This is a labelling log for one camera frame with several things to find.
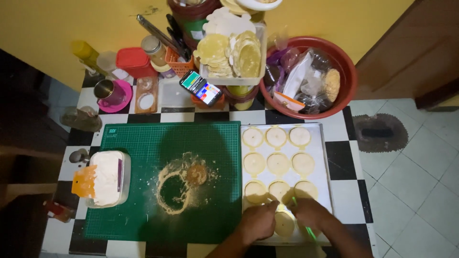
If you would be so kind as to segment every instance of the orange dough scraper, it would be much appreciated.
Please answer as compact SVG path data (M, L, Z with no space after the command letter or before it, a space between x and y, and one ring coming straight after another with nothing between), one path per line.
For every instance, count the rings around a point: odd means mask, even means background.
M97 165L85 167L80 171L75 171L73 175L72 193L84 198L95 197L94 179Z

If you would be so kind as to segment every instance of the table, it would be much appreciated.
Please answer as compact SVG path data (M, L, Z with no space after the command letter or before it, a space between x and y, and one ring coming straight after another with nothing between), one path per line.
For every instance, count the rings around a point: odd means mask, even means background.
M101 78L85 76L78 107L91 106L99 110L93 87ZM202 110L199 108L160 108L154 114L134 114L131 103L123 110L108 114L99 111L102 122L108 123L164 123L164 122L204 122L237 121L241 124L282 124L309 123L323 124L325 146L330 171L330 190L335 216L346 225L354 237L370 247L375 257L379 257L373 218L369 205L368 193L359 159L358 145L352 122L351 109L347 106L339 113L324 119L301 120L287 117L274 110L263 98L261 92L247 111L236 111L225 107L220 110ZM84 164L70 163L70 153L80 148L90 155L96 153L101 145L100 133L84 132L71 129L68 146L65 150L61 171L57 183L55 200L77 210L69 223L48 219L42 251L62 254L101 255L107 257L204 257L214 245L173 244L159 245L154 242L111 241L85 239L83 228L87 207L83 198L71 193L73 173ZM338 257L333 247L323 247L327 257ZM301 247L252 246L246 257L302 257Z

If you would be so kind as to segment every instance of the human hand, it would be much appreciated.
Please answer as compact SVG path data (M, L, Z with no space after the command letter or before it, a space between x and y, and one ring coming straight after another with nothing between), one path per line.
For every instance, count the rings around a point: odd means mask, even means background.
M279 204L279 201L272 201L269 204L250 207L244 212L235 232L241 235L245 245L249 246L256 240L274 234L276 227L274 213Z
M303 226L322 230L324 223L335 219L328 210L312 198L297 198L297 204L291 201L287 207Z

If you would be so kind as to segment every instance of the smartphone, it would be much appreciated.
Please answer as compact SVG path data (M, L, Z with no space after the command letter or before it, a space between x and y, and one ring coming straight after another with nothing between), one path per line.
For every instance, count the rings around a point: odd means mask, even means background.
M219 88L209 84L193 70L189 70L179 83L209 107L212 107L223 95L223 92Z

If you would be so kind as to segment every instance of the red plastic basin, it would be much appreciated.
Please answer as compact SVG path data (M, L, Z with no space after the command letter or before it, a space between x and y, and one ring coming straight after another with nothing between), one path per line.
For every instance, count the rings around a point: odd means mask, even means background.
M289 39L288 45L297 47L300 52L306 51L309 47L315 47L320 48L328 54L333 67L340 72L341 82L338 97L328 111L315 115L300 114L273 100L273 98L269 95L269 92L266 91L262 79L260 81L260 90L266 101L282 114L299 119L326 118L343 110L343 108L345 108L354 97L357 89L357 71L351 58L349 58L349 56L339 46L321 38L308 36L295 37ZM271 56L274 51L275 47L268 49L267 56Z

